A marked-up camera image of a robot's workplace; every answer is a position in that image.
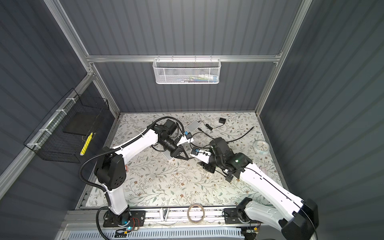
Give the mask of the white network switch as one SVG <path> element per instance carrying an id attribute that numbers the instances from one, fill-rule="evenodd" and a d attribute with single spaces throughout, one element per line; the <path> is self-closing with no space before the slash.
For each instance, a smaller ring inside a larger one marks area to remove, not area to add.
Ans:
<path id="1" fill-rule="evenodd" d="M 187 125 L 186 130 L 187 130 L 187 132 L 192 133 L 200 127 L 201 127 L 201 123 L 194 120 Z"/>
<path id="2" fill-rule="evenodd" d="M 166 158 L 167 161 L 175 160 L 175 158 L 171 156 L 171 153 L 169 151 L 164 151 L 164 152 L 162 152 L 162 154 Z"/>

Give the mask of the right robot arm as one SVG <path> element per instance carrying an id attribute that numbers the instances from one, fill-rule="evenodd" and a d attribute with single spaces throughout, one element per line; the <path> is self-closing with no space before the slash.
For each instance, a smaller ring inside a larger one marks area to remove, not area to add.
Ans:
<path id="1" fill-rule="evenodd" d="M 208 150 L 193 147 L 190 155 L 200 160 L 200 165 L 214 173 L 220 168 L 226 181 L 233 178 L 243 181 L 260 193 L 271 207 L 244 198 L 237 205 L 237 215 L 242 222 L 260 221 L 279 231 L 287 240 L 317 240 L 319 226 L 318 205 L 306 201 L 281 187 L 264 174 L 243 153 L 234 153 L 222 138 L 210 142 Z"/>

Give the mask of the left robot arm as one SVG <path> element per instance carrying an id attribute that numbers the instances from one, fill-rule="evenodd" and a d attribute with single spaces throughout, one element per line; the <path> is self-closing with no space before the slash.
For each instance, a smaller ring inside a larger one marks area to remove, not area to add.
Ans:
<path id="1" fill-rule="evenodd" d="M 128 218 L 130 207 L 126 198 L 124 182 L 128 176 L 128 164 L 143 151 L 162 146 L 171 158 L 188 161 L 190 157 L 183 146 L 193 141 L 192 134 L 183 123 L 171 116 L 161 117 L 150 123 L 134 138 L 85 161 L 78 172 L 80 180 L 105 194 L 107 210 L 115 218 Z M 91 161 L 97 160 L 94 175 L 97 182 L 86 179 L 83 170 Z"/>

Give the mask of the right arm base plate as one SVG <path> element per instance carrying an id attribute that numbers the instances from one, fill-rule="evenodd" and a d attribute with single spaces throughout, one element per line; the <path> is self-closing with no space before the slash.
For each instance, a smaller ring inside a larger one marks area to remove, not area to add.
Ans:
<path id="1" fill-rule="evenodd" d="M 251 220 L 244 210 L 237 208 L 224 208 L 222 216 L 226 224 L 261 224 L 260 221 Z"/>

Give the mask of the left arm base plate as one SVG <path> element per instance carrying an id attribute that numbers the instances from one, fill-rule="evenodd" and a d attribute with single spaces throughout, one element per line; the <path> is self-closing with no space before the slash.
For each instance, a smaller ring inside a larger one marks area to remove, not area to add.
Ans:
<path id="1" fill-rule="evenodd" d="M 116 215 L 108 210 L 103 216 L 103 227 L 142 227 L 145 222 L 145 217 L 145 211 L 124 211 L 121 215 Z"/>

